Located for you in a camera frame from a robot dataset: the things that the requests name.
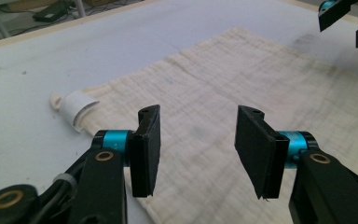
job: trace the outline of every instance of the white table surface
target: white table surface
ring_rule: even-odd
[[[317,12],[278,0],[145,1],[11,37],[0,42],[0,189],[43,192],[90,147],[91,136],[50,108],[52,92],[125,76],[235,26],[358,75],[358,23],[341,20],[320,33]],[[134,206],[130,223],[145,223],[131,215],[142,213]]]

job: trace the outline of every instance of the screw hole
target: screw hole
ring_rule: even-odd
[[[110,151],[103,151],[95,156],[96,161],[109,161],[113,158],[113,153]]]
[[[0,195],[0,209],[8,208],[16,203],[18,203],[21,198],[24,196],[22,190],[15,189],[7,191]]]
[[[330,163],[330,159],[328,159],[326,156],[322,155],[322,154],[310,154],[310,158],[313,161],[322,163],[322,164],[328,164]]]

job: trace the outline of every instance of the robotic arm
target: robotic arm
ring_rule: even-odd
[[[334,22],[351,11],[351,5],[358,0],[328,0],[319,6],[319,26],[321,31],[327,29]],[[358,48],[358,30],[356,31],[356,48]]]
[[[235,148],[258,198],[278,198],[284,168],[297,168],[294,223],[358,223],[358,175],[307,132],[276,132],[260,110],[239,106]]]
[[[0,223],[127,223],[123,167],[133,197],[153,195],[159,150],[159,105],[138,112],[137,131],[95,134],[91,147],[40,196],[30,185],[0,190]]]

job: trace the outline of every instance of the teal metal joint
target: teal metal joint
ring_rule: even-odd
[[[279,132],[290,139],[289,149],[287,150],[286,163],[284,168],[296,169],[299,154],[308,150],[307,141],[300,132]]]
[[[319,11],[327,10],[327,9],[330,8],[334,3],[336,3],[336,0],[330,0],[330,1],[322,2],[321,5],[319,6]]]
[[[128,167],[128,158],[126,158],[126,143],[127,135],[129,130],[109,130],[106,131],[106,134],[103,138],[103,147],[112,148],[117,150],[123,158],[123,166]]]

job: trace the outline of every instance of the beige towel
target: beige towel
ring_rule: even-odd
[[[257,200],[234,148],[238,105],[264,111],[277,131],[313,133],[358,174],[358,76],[243,29],[83,92],[101,101],[82,121],[91,134],[135,130],[139,109],[161,105],[155,196],[140,200],[156,223],[292,222],[296,170],[280,199]]]

